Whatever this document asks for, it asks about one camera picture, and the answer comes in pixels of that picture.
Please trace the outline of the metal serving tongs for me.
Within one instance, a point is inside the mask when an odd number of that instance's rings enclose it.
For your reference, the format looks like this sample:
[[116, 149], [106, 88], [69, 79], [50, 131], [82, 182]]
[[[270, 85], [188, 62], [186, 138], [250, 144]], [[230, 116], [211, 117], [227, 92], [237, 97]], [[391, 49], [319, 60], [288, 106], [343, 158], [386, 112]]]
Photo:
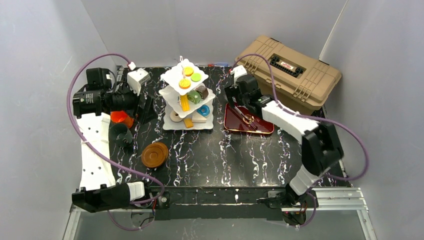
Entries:
[[237, 106], [235, 106], [234, 111], [236, 115], [244, 122], [250, 129], [256, 131], [258, 126], [255, 124], [255, 119], [250, 119], [247, 115], [245, 115]]

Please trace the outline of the dark green cup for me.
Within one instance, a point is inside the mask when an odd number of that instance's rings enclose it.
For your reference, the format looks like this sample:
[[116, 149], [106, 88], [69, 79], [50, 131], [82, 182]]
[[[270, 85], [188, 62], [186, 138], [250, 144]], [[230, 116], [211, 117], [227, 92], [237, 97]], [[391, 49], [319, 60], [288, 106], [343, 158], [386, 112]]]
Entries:
[[123, 123], [115, 123], [109, 127], [109, 139], [120, 147], [128, 147], [133, 143], [130, 129]]

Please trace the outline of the white three-tier cake stand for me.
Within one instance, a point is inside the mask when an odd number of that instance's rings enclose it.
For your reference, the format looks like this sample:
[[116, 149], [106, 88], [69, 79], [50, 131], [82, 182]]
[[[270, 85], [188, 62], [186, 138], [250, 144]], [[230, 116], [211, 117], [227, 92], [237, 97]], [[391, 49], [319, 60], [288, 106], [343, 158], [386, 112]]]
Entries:
[[160, 76], [166, 87], [158, 93], [165, 101], [165, 131], [211, 130], [214, 127], [213, 101], [216, 94], [207, 87], [207, 75], [183, 56]]

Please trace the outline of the orange plastic cup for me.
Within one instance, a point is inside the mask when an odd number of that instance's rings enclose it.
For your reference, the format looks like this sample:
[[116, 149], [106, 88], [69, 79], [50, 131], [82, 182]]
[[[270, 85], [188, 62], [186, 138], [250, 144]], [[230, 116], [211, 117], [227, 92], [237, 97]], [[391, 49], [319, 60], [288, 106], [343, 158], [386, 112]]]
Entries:
[[134, 125], [134, 119], [130, 117], [125, 111], [112, 111], [110, 113], [110, 120], [114, 124], [124, 124], [127, 128], [131, 128]]

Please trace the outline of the brown round wooden lid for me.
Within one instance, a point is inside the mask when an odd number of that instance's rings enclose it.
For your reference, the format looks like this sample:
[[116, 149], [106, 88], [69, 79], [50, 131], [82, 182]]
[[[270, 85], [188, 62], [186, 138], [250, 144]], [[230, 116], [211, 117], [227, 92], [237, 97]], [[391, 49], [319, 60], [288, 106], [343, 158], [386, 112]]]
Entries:
[[162, 142], [149, 144], [141, 154], [141, 162], [147, 168], [157, 168], [169, 158], [169, 149]]

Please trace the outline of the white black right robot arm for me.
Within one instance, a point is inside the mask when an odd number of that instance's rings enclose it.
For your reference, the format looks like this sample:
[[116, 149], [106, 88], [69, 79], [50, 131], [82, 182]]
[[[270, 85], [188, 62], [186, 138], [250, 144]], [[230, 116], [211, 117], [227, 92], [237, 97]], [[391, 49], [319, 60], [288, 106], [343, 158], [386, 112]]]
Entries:
[[235, 76], [233, 84], [225, 87], [224, 91], [231, 108], [246, 108], [250, 114], [279, 127], [300, 143], [301, 167], [285, 186], [287, 195], [294, 199], [305, 195], [344, 156], [332, 123], [320, 123], [309, 116], [302, 118], [280, 106], [269, 94], [262, 94], [253, 75]]

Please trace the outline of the blue sprinkled donut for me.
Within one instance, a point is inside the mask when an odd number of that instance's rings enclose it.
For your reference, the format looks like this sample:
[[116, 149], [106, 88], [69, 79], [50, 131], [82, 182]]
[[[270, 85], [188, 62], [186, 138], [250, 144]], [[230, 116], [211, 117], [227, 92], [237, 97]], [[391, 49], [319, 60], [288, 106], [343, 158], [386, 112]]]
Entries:
[[201, 107], [199, 107], [197, 110], [196, 110], [196, 112], [198, 113], [198, 114], [200, 114], [202, 117], [207, 117], [207, 116], [209, 116], [210, 115], [210, 112], [211, 112], [211, 110], [210, 110], [210, 108], [209, 108], [209, 106], [208, 105], [206, 105], [206, 104], [204, 104], [204, 105], [202, 105]]

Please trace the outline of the yellow decorated cake slice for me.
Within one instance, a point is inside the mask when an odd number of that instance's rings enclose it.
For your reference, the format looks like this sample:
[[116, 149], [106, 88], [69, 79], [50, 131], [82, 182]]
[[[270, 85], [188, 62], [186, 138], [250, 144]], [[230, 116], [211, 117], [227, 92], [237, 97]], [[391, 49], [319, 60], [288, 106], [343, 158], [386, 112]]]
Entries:
[[188, 95], [180, 95], [180, 105], [183, 112], [187, 112], [190, 110]]

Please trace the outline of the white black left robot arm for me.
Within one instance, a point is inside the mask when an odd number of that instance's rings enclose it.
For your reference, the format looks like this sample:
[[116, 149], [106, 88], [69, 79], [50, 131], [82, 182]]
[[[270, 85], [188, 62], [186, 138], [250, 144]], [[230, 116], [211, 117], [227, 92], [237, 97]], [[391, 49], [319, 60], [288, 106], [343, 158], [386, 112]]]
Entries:
[[124, 111], [147, 123], [155, 116], [152, 97], [140, 107], [138, 78], [113, 91], [107, 68], [87, 69], [86, 78], [87, 84], [67, 103], [68, 113], [73, 114], [71, 124], [81, 137], [82, 156], [80, 189], [72, 194], [72, 203], [96, 213], [153, 202], [155, 197], [143, 181], [116, 184], [111, 166], [119, 165], [110, 160], [109, 149], [110, 113]]

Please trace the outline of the chocolate sprinkled donut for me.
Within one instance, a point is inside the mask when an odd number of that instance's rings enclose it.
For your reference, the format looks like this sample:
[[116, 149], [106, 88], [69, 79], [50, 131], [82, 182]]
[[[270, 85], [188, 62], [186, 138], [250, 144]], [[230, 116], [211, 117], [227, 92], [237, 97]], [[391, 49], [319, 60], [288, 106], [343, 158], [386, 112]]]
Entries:
[[181, 118], [179, 116], [179, 114], [176, 113], [174, 110], [171, 111], [169, 117], [170, 117], [171, 121], [173, 121], [174, 123], [179, 123], [183, 120], [183, 118]]

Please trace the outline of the green round macaron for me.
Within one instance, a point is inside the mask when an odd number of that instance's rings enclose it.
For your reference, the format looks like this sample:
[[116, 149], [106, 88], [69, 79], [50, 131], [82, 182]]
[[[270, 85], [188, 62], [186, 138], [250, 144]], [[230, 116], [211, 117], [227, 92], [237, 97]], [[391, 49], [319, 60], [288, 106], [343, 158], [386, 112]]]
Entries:
[[199, 82], [199, 81], [201, 81], [201, 80], [202, 80], [202, 74], [201, 74], [201, 73], [199, 73], [199, 72], [195, 72], [195, 73], [193, 73], [193, 74], [190, 76], [190, 80], [191, 80], [192, 82], [197, 83], [197, 82]]

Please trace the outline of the green swirl roll cake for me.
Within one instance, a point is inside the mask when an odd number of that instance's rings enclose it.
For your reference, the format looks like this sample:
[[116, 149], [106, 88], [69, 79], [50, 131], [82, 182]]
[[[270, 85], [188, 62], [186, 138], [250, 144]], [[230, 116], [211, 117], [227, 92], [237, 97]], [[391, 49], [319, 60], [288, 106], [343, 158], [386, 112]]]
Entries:
[[199, 93], [196, 92], [195, 90], [191, 90], [190, 92], [188, 92], [187, 96], [188, 96], [188, 100], [192, 102], [193, 104], [198, 104], [202, 100]]

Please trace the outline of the white triangle cake slice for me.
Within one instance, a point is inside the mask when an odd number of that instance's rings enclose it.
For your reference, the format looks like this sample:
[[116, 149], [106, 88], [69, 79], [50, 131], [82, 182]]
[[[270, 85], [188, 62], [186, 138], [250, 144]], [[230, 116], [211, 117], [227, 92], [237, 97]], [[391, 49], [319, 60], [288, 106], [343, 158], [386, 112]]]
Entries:
[[192, 114], [191, 121], [193, 123], [205, 123], [207, 121], [207, 118], [197, 112], [194, 112]]

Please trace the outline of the chocolate swirl roll cake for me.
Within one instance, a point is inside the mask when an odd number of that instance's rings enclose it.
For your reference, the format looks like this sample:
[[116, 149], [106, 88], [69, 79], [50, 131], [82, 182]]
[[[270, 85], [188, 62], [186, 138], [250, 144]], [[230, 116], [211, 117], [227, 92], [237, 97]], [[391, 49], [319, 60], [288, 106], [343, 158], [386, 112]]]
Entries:
[[195, 91], [199, 93], [200, 97], [204, 100], [208, 97], [209, 91], [204, 85], [198, 86]]

